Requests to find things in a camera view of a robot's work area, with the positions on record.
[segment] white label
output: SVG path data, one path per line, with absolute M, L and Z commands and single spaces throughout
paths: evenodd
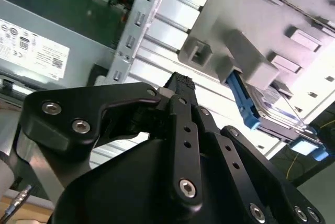
M 41 75 L 64 77 L 70 49 L 0 19 L 0 58 Z

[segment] barcode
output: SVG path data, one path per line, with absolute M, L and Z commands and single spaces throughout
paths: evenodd
M 63 67 L 63 61 L 53 58 L 52 59 L 52 66 L 55 66 L 57 69 L 61 69 Z

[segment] yellow cable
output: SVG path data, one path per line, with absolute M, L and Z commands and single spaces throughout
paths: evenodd
M 327 125 L 330 125 L 331 123 L 334 123 L 334 122 L 335 122 L 335 120 L 330 121 L 330 122 L 326 123 L 325 125 L 321 126 L 320 129 L 323 128 L 323 127 L 325 127 L 325 126 L 327 126 Z
M 293 159 L 293 162 L 292 162 L 291 166 L 290 166 L 289 169 L 287 170 L 287 173 L 286 173 L 286 179 L 287 179 L 287 180 L 288 180 L 289 172 L 291 171 L 291 168 L 293 167 L 293 164 L 294 164 L 294 162 L 297 160 L 298 156 L 299 156 L 299 153 L 295 156 L 295 158 Z

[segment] hard drive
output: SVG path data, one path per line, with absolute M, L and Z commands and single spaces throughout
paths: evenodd
M 316 132 L 305 124 L 289 104 L 288 98 L 269 86 L 258 89 L 244 82 L 242 74 L 234 71 L 228 78 L 244 124 L 279 138 L 291 147 L 308 143 L 313 151 L 322 146 Z

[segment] screw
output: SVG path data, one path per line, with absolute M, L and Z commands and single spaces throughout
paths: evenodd
M 230 129 L 229 130 L 235 137 L 239 135 L 239 133 L 235 129 Z
M 185 179 L 181 180 L 179 182 L 179 187 L 187 198 L 195 197 L 196 189 L 191 181 Z
M 46 102 L 42 105 L 42 110 L 46 114 L 57 115 L 61 113 L 62 107 L 59 104 L 53 102 Z
M 81 133 L 81 134 L 85 134 L 88 133 L 91 129 L 91 126 L 89 125 L 89 123 L 87 123 L 86 121 L 83 120 L 75 120 L 72 123 L 72 129 L 75 132 Z
M 203 112 L 203 114 L 205 114 L 206 116 L 209 115 L 209 111 L 206 110 L 205 108 L 202 108 L 201 111 Z
M 312 218 L 313 218 L 316 222 L 320 222 L 319 217 L 316 215 L 316 213 L 313 212 L 312 209 L 308 208 L 307 211 L 309 212 L 309 214 L 312 216 Z
M 182 99 L 181 97 L 180 97 L 178 100 L 179 100 L 180 103 L 182 103 L 182 104 L 184 104 L 184 105 L 187 104 L 187 102 L 186 102 L 184 99 Z
M 305 213 L 298 207 L 295 207 L 295 213 L 297 214 L 297 216 L 304 222 L 307 221 L 307 216 L 305 215 Z
M 154 92 L 153 90 L 149 89 L 147 90 L 147 92 L 151 95 L 151 96 L 155 96 L 156 92 Z
M 262 212 L 262 210 L 256 206 L 255 204 L 250 204 L 250 212 L 252 216 L 259 222 L 259 223 L 265 223 L 265 216 Z

